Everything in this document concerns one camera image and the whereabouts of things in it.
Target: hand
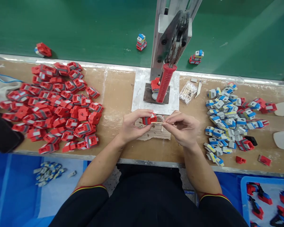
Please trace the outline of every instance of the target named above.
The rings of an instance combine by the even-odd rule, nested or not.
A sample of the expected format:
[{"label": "hand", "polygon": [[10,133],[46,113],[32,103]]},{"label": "hand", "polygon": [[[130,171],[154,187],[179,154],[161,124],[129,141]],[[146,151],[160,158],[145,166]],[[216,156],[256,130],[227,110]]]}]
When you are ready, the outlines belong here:
[{"label": "hand", "polygon": [[151,129],[152,124],[139,128],[135,126],[135,122],[142,117],[151,117],[152,113],[153,110],[137,109],[123,117],[123,124],[118,137],[120,137],[124,145],[132,140],[138,139]]},{"label": "hand", "polygon": [[163,127],[174,135],[178,144],[188,149],[191,149],[196,144],[200,126],[200,122],[197,119],[175,110],[164,119],[164,122]]}]

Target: person's right hand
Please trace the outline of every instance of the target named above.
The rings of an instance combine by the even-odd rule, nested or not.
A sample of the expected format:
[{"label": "person's right hand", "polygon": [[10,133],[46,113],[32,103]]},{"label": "person's right hand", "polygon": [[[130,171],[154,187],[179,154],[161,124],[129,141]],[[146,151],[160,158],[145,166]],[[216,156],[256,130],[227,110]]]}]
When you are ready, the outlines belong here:
[{"label": "person's right hand", "polygon": [[196,144],[199,126],[200,122],[197,119],[178,110],[168,116],[163,123],[163,127],[174,135],[178,144],[186,148],[192,148]]}]

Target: forearm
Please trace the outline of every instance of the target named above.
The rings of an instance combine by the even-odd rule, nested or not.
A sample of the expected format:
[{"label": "forearm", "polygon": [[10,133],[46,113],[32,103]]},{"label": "forearm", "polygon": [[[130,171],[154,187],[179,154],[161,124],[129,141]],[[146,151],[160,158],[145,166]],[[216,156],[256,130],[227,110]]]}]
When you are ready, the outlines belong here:
[{"label": "forearm", "polygon": [[124,145],[117,135],[88,165],[76,188],[103,184],[113,172]]},{"label": "forearm", "polygon": [[221,194],[222,189],[217,176],[206,161],[196,143],[190,149],[183,148],[188,179],[199,197],[204,193]]}]

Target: shirt sleeve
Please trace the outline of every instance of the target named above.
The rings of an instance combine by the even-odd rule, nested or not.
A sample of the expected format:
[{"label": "shirt sleeve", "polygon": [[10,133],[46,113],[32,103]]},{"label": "shirt sleeve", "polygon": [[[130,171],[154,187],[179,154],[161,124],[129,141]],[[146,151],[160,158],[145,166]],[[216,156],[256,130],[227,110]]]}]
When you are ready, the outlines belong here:
[{"label": "shirt sleeve", "polygon": [[248,227],[241,214],[222,194],[203,195],[199,202],[199,210],[213,221],[213,226]]},{"label": "shirt sleeve", "polygon": [[103,185],[80,187],[64,202],[49,227],[85,227],[108,198]]}]

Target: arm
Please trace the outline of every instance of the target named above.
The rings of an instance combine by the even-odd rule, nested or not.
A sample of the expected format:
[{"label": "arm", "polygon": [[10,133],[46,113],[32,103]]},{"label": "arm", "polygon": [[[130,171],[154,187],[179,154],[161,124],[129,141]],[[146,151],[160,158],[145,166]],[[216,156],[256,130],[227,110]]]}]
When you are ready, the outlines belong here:
[{"label": "arm", "polygon": [[200,122],[177,110],[164,122],[163,127],[174,135],[178,144],[183,146],[187,176],[199,198],[204,193],[222,194],[218,178],[196,141]]},{"label": "arm", "polygon": [[113,172],[123,147],[151,129],[152,125],[139,128],[135,126],[135,122],[141,117],[151,117],[152,112],[153,110],[138,109],[125,115],[119,134],[89,164],[75,189],[103,184]]}]

